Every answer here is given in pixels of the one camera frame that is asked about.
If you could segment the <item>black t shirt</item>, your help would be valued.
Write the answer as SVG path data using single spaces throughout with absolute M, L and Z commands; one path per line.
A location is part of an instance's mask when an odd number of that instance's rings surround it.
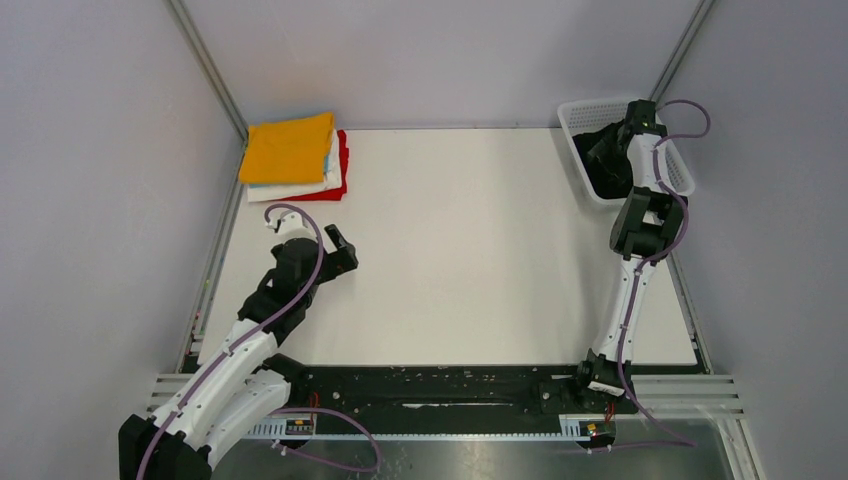
M 573 136 L 593 191 L 602 199 L 626 198 L 633 187 L 633 171 L 626 148 L 618 143 L 623 121 L 601 130 Z

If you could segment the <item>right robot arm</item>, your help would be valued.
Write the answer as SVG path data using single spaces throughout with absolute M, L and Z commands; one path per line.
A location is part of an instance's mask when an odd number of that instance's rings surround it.
M 688 225 L 688 199 L 668 178 L 668 130 L 656 108 L 653 101 L 631 101 L 622 119 L 573 138 L 590 191 L 622 203 L 609 239 L 619 258 L 613 297 L 569 386 L 574 403 L 588 412 L 607 411 L 631 391 L 635 327 L 648 284 Z

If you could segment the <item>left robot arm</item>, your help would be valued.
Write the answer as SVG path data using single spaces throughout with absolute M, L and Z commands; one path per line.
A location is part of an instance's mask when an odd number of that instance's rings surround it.
M 310 385 L 265 361 L 305 319 L 319 285 L 353 271 L 356 249 L 330 224 L 323 237 L 294 219 L 279 221 L 273 268 L 245 299 L 215 354 L 149 417 L 119 429 L 122 479 L 208 479 L 226 453 L 264 416 L 309 401 Z

